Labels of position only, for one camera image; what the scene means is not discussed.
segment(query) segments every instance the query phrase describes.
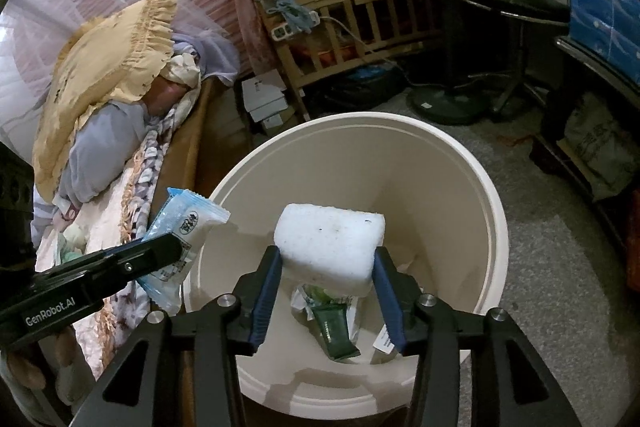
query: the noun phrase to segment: floor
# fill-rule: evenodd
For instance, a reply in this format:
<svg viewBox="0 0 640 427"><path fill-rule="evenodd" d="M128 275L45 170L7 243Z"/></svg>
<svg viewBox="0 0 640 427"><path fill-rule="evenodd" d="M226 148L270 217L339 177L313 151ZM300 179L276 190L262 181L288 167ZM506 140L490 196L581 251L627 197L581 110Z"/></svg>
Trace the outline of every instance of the floor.
<svg viewBox="0 0 640 427"><path fill-rule="evenodd" d="M402 93L377 110L416 115ZM510 123L444 127L491 176L510 234L502 306L529 337L584 427L613 427L640 388L640 299L625 289L620 257L564 180L530 160L532 110ZM462 369L459 426L470 424L470 366Z"/></svg>

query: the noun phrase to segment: qr code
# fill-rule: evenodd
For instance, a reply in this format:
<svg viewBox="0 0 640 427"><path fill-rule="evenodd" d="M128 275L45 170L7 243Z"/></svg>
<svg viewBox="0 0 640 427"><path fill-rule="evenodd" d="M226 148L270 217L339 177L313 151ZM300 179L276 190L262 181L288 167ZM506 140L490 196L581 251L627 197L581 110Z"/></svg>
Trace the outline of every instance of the qr code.
<svg viewBox="0 0 640 427"><path fill-rule="evenodd" d="M169 266L165 266L154 273L154 276L163 282L167 282L175 274L180 273L187 264L187 256L191 250L191 245L180 237L178 237L178 240L180 240L180 243L182 244L182 255L180 256L180 261L176 261Z"/></svg>

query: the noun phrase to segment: yellow pillow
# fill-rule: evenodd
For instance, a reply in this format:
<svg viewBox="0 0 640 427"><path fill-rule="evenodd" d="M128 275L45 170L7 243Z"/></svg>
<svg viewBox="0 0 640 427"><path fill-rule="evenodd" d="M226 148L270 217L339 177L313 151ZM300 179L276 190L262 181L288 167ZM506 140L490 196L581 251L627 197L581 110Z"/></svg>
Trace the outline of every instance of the yellow pillow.
<svg viewBox="0 0 640 427"><path fill-rule="evenodd" d="M132 103L173 54L177 0L142 0L85 23L60 51L33 146L35 184L51 202L76 132L109 100Z"/></svg>

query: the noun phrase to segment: beige trash can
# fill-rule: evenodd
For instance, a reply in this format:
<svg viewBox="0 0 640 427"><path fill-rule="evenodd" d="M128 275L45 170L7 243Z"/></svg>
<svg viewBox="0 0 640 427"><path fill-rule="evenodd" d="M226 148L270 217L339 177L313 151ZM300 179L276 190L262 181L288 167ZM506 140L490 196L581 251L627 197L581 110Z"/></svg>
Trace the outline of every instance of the beige trash can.
<svg viewBox="0 0 640 427"><path fill-rule="evenodd" d="M255 270L288 203L384 214L385 246L396 266L410 263L425 291L481 314L500 301L509 246L494 184L460 143L413 118L360 112L302 124L244 158L211 199L231 218L215 227L191 270L189 311ZM375 292L364 302L361 355L333 362L292 314L293 287L283 279L258 353L238 357L245 396L314 419L364 417L410 401L417 357L372 347L383 325Z"/></svg>

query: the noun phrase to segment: sponge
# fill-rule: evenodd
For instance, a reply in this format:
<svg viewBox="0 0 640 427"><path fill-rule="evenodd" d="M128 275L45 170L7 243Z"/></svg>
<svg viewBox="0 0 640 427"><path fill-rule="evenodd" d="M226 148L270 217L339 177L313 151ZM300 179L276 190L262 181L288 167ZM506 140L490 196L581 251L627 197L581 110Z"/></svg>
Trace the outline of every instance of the sponge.
<svg viewBox="0 0 640 427"><path fill-rule="evenodd" d="M291 203L273 233L284 268L302 283L336 295L366 296L385 216L332 206Z"/></svg>

